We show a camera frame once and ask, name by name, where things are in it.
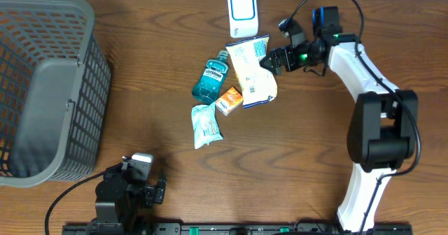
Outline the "blue mouthwash bottle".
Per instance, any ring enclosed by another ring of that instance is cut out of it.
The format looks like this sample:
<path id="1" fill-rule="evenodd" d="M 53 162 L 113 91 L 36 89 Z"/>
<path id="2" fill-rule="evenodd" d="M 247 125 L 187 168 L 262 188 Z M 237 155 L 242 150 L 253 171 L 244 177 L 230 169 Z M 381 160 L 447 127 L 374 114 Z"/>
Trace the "blue mouthwash bottle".
<path id="1" fill-rule="evenodd" d="M 212 104 L 217 100 L 221 87 L 228 75 L 229 56 L 230 54 L 227 50 L 221 50 L 215 59 L 209 59 L 206 62 L 201 78 L 192 89 L 194 98 L 206 104 Z"/>

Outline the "mint green wipes pack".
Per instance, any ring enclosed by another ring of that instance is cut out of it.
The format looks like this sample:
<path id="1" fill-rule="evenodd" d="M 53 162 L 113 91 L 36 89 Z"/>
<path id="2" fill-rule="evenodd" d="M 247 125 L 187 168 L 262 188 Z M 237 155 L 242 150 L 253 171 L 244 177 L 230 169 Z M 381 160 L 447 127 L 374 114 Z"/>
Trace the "mint green wipes pack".
<path id="1" fill-rule="evenodd" d="M 194 147 L 201 148 L 213 141 L 223 140 L 216 120 L 216 105 L 198 105 L 192 108 L 192 127 L 194 131 Z"/>

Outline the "orange tissue pack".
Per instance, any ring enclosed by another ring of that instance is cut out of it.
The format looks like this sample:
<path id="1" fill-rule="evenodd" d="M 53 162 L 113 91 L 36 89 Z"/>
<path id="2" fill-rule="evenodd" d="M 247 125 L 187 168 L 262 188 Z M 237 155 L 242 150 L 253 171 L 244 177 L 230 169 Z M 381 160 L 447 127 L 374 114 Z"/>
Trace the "orange tissue pack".
<path id="1" fill-rule="evenodd" d="M 243 101 L 244 98 L 242 94 L 235 87 L 231 87 L 216 100 L 215 104 L 222 114 L 228 116 L 235 108 L 242 104 Z"/>

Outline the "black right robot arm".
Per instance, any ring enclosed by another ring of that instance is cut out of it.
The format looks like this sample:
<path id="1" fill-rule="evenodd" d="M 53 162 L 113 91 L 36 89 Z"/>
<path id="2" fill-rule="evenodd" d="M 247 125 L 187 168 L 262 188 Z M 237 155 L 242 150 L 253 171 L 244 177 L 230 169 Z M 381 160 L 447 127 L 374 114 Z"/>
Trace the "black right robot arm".
<path id="1" fill-rule="evenodd" d="M 260 65 L 274 75 L 323 64 L 346 86 L 355 101 L 346 138 L 353 162 L 337 228 L 364 234 L 375 229 L 375 211 L 390 179 L 403 175 L 403 162 L 418 158 L 418 98 L 388 81 L 365 53 L 358 35 L 345 33 L 336 6 L 312 12 L 314 40 L 289 17 L 279 24 L 290 44 L 271 50 Z"/>

